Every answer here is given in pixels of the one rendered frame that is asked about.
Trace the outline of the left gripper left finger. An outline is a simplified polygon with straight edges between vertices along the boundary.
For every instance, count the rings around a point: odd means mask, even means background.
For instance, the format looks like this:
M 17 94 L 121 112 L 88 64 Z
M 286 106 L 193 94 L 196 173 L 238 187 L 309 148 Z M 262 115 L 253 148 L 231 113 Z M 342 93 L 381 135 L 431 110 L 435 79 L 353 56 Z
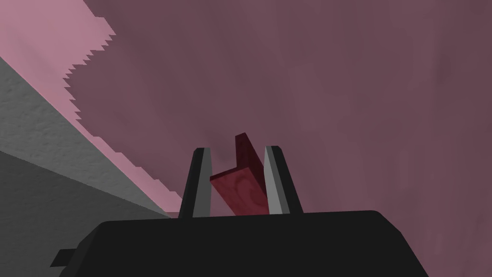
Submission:
M 179 218 L 209 217 L 212 175 L 209 148 L 197 148 L 193 152 L 186 181 Z

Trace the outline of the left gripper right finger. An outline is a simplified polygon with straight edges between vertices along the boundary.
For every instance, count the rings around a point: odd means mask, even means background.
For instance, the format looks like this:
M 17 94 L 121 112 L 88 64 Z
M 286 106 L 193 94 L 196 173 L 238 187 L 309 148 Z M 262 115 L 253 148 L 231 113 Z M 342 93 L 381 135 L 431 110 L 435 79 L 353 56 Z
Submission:
M 264 177 L 269 214 L 304 213 L 281 147 L 265 147 Z

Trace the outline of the dark red angled handle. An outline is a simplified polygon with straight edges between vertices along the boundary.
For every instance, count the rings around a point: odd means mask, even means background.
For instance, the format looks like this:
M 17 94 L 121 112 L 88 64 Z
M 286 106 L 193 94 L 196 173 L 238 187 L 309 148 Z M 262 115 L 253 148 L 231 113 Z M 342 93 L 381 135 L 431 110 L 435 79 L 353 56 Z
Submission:
M 210 182 L 235 216 L 269 214 L 264 167 L 246 133 L 235 136 L 236 166 Z

